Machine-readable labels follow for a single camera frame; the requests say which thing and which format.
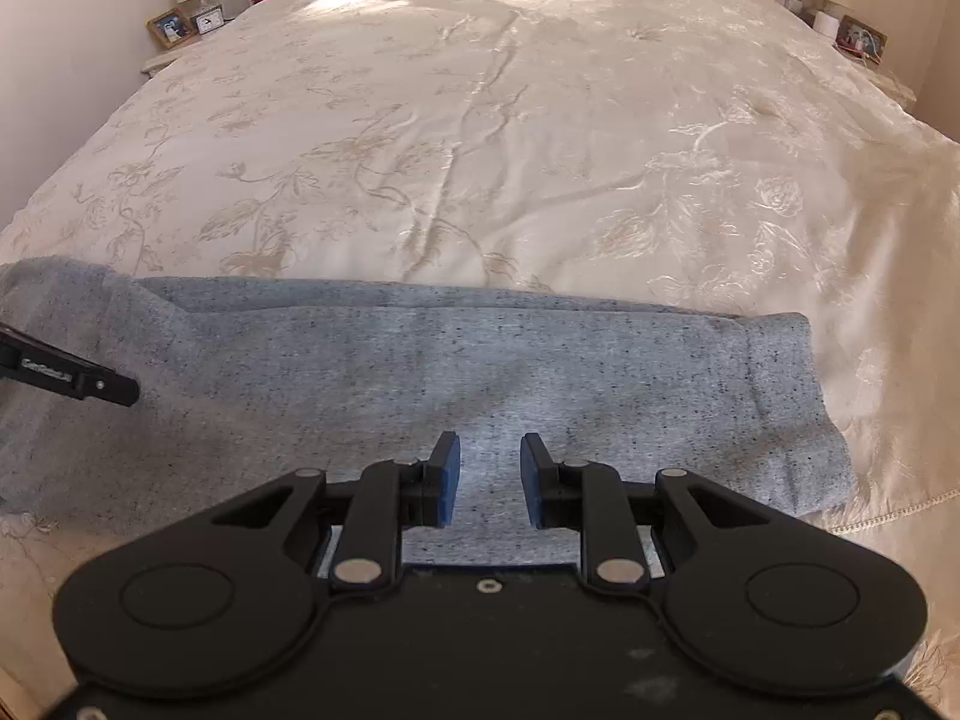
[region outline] bedspread seam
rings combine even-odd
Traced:
[[[928,498],[923,502],[915,503],[912,506],[907,506],[903,509],[897,509],[896,512],[880,514],[879,517],[871,517],[870,519],[865,519],[861,522],[853,522],[848,525],[841,525],[837,528],[828,528],[828,530],[829,533],[833,533],[834,536],[843,536],[846,535],[846,533],[869,531],[870,528],[877,528],[878,526],[885,525],[888,522],[895,522],[898,519],[910,517],[912,514],[925,512],[927,509],[932,509],[934,506],[938,506],[939,504],[946,503],[952,498],[956,498],[957,495],[960,495],[960,488],[953,488],[953,490],[948,490],[946,493],[941,493],[933,498]]]

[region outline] bed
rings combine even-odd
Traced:
[[[506,287],[809,317],[856,496],[960,712],[960,146],[767,0],[268,0],[162,71],[0,233],[138,276]],[[0,520],[4,669],[105,536]]]

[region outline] metal bolt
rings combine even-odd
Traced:
[[[636,560],[614,557],[597,566],[597,576],[611,584],[633,584],[643,576],[643,566]]]
[[[481,579],[477,583],[477,589],[485,595],[500,592],[503,589],[502,584],[496,579]]]
[[[333,576],[348,584],[370,584],[382,573],[380,563],[366,557],[351,557],[338,562],[333,569]]]

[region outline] speckled gray fabric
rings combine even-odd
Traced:
[[[328,281],[131,280],[49,258],[0,269],[0,319],[136,377],[131,409],[0,382],[0,494],[133,538],[300,466],[356,476],[463,447],[454,527],[410,560],[572,560],[526,523],[517,450],[629,480],[684,466],[787,512],[851,466],[798,314],[743,319],[553,295]]]

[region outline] picture frame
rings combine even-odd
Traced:
[[[837,31],[837,47],[858,59],[880,64],[887,36],[853,16],[843,16]]]
[[[213,30],[219,29],[225,23],[227,23],[227,19],[224,18],[224,6],[222,5],[215,5],[206,10],[202,10],[193,17],[193,25],[197,28],[197,33],[200,35],[213,32]]]
[[[165,50],[179,46],[198,34],[197,28],[179,7],[170,8],[166,13],[150,19],[147,22],[147,29]]]

